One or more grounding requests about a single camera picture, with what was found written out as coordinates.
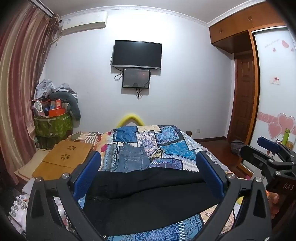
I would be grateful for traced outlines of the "person's right hand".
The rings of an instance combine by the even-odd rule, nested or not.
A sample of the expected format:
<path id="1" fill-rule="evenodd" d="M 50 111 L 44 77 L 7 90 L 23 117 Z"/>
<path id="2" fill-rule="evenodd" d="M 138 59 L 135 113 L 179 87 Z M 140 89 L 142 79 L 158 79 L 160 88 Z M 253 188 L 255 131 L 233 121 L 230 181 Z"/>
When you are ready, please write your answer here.
<path id="1" fill-rule="evenodd" d="M 266 195 L 269 203 L 271 219 L 274 219 L 280 210 L 280 206 L 278 204 L 280 200 L 280 196 L 277 193 L 273 193 L 269 191 L 266 191 Z"/>

